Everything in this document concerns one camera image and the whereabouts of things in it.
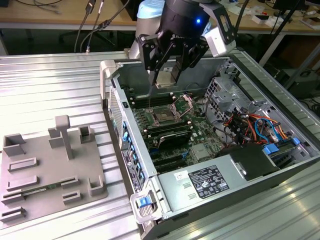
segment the motherboard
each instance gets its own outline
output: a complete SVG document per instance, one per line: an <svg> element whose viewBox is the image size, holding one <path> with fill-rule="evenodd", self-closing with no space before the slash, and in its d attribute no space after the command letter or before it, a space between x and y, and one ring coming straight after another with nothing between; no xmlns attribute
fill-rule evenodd
<svg viewBox="0 0 320 240"><path fill-rule="evenodd" d="M223 143L206 120L203 106L187 94L147 104L132 104L132 112L158 173L210 160Z"/></svg>

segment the power supply label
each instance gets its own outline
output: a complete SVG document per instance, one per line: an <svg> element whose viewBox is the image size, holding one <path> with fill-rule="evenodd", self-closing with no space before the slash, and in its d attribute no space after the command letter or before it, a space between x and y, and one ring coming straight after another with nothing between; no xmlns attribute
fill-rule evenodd
<svg viewBox="0 0 320 240"><path fill-rule="evenodd" d="M189 178L201 199L228 190L229 186L216 165L190 172Z"/></svg>

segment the blue cable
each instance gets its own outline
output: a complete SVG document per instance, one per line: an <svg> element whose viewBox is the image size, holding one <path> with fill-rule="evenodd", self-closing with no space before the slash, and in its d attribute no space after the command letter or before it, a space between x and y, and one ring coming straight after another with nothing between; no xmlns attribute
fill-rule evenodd
<svg viewBox="0 0 320 240"><path fill-rule="evenodd" d="M259 120L265 120L267 123L269 123L269 124L271 125L271 127L272 127L272 130L273 130L275 136L278 138L278 140L280 140L280 141L283 140L283 138L281 137L281 135L277 133L277 131L276 131L276 129L275 129L275 126L272 124L272 122L271 122L269 119L266 119L266 118L259 118L259 119L257 119L257 120L255 121L255 123L254 123L254 130L256 131L256 133L257 133L260 137L262 137L263 139L265 139L265 140L269 143L269 140L267 139L267 137L265 137L265 136L263 136L263 135L261 135L261 134L259 133L259 130L258 130L258 121L259 121Z"/></svg>

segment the wooden desk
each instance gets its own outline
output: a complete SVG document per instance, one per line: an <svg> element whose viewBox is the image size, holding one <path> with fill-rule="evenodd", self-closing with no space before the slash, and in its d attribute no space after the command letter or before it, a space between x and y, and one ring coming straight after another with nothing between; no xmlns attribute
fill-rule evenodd
<svg viewBox="0 0 320 240"><path fill-rule="evenodd" d="M33 4L32 0L21 1ZM20 26L24 24L30 24L30 26L31 24L43 24L58 26L77 25L75 29L78 29L79 24L81 24L86 13L85 8L87 3L88 0L63 0L56 4L58 6L57 10L61 12L61 14L56 14L36 6L28 6L15 0L11 0L8 8L0 8L0 28L4 28L2 26L5 26L6 24L12 24L15 26L14 28L21 29L24 27ZM92 26L94 24L98 14L99 6L100 1L98 0L92 14L90 14L87 18L85 23L86 25ZM122 6L123 4L120 0L106 0L104 2L99 21L101 22L110 19ZM114 26L133 26L132 29L134 29L136 22L131 20L128 12L124 9L111 24Z"/></svg>
<svg viewBox="0 0 320 240"><path fill-rule="evenodd" d="M32 3L32 0L21 0L26 3ZM50 11L40 9L36 6L28 6L19 3L15 0L11 0L8 8L0 8L0 29L58 29L58 30L77 30L79 24L82 22L85 7L88 0L63 0L57 3L58 10L62 14L55 14ZM99 3L94 8L94 11L89 15L84 30L91 30L97 16L99 9ZM106 0L99 18L99 22L111 18L111 16L121 7L123 4L120 0ZM248 7L263 6L265 11L273 16L275 10L267 6L264 3L260 3L257 0L251 0ZM238 16L228 12L231 23L236 24ZM275 39L272 46L266 52L261 59L260 64L264 65L269 59L271 54L277 48L285 35L320 35L320 31L313 30L312 28L304 25L300 20L302 17L293 16L293 21L287 23L283 31ZM271 27L265 24L257 24L251 20L251 16L246 15L242 18L239 33L244 34L270 34ZM135 31L136 22L132 21L126 10L123 10L106 28L110 31Z"/></svg>

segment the cable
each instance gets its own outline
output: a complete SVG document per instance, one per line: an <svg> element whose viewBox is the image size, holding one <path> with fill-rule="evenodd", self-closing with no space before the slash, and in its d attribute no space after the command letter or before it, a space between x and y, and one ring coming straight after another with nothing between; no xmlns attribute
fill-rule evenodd
<svg viewBox="0 0 320 240"><path fill-rule="evenodd" d="M273 31L274 31L274 29L275 29L275 27L276 27L276 25L277 25L279 16L280 16L280 14L278 14L278 16L276 16L276 20L275 20L275 23L274 23L274 25L273 25L273 28L272 28L272 30L271 30L271 32L270 32L270 35L272 35L272 33L273 33Z"/></svg>
<svg viewBox="0 0 320 240"><path fill-rule="evenodd" d="M81 29L82 29L82 27L84 26L84 24L85 24L85 22L86 22L86 20L87 20L87 18L88 18L88 15L89 15L89 13L85 13L85 15L84 15L84 18L83 18L83 20L82 20L82 22L81 22L81 24L80 24L80 27L79 27L79 29L78 29L78 34L77 34L77 36L76 36L76 39L75 39L75 43L74 43L74 48L73 48L73 51L76 53L77 52L77 43L78 43L78 40L79 40L79 36L80 36L80 32L81 32Z"/></svg>
<svg viewBox="0 0 320 240"><path fill-rule="evenodd" d="M58 1L51 2L51 3L47 3L47 4L43 4L43 3L42 3L42 4L40 4L40 5L26 3L26 2L23 2L23 1L20 1L20 0L16 0L16 1L17 1L18 3L24 4L24 5L28 5L28 6L48 6L48 5L60 3L60 2L62 2L63 0L58 0Z"/></svg>
<svg viewBox="0 0 320 240"><path fill-rule="evenodd" d="M61 13L60 11L58 11L58 10L53 10L54 8L57 7L56 5L53 5L53 4L47 5L48 7L53 8L53 9L48 9L48 8L45 8L45 7L43 6L43 3L42 3L42 2L39 2L39 1L37 1L37 0L33 0L33 3L35 4L35 6L37 6L38 8L40 8L40 9L42 9L42 10L50 11L50 12L53 12L53 13L55 13L55 14L62 14L62 13Z"/></svg>
<svg viewBox="0 0 320 240"><path fill-rule="evenodd" d="M247 6L247 4L249 3L249 1L250 1L250 0L245 0L245 2L243 3L243 5L242 5L242 7L241 7L241 10L240 10L240 13L239 13L239 16L238 16L238 19L237 19L237 21L236 21L235 28L234 28L235 34L238 33L242 16L243 16L243 14L244 14L244 11L245 11L246 6Z"/></svg>
<svg viewBox="0 0 320 240"><path fill-rule="evenodd" d="M105 0L101 0L99 11L98 11L96 19L94 21L94 25L93 25L92 30L94 30L96 28L96 25L98 23L98 20L99 20L100 14L101 14L101 10L102 10L102 7L103 7L104 3L105 3ZM90 34L90 38L89 38L88 44L86 45L86 51L85 51L86 53L90 52L90 42L91 42L91 39L92 39L92 35L93 35L93 33Z"/></svg>
<svg viewBox="0 0 320 240"><path fill-rule="evenodd" d="M98 25L98 27L96 29L91 30L91 32L89 32L85 38L82 40L81 44L80 44L80 50L82 49L82 46L84 45L86 39L93 33L97 32L97 31L101 31L102 29L105 29L106 27L108 27L111 22L116 18L116 16L119 15L119 13L122 12L122 10L124 10L126 8L126 6L129 4L130 0L127 0L126 3L123 5L122 8L120 8L110 19L103 21L102 23L100 23Z"/></svg>

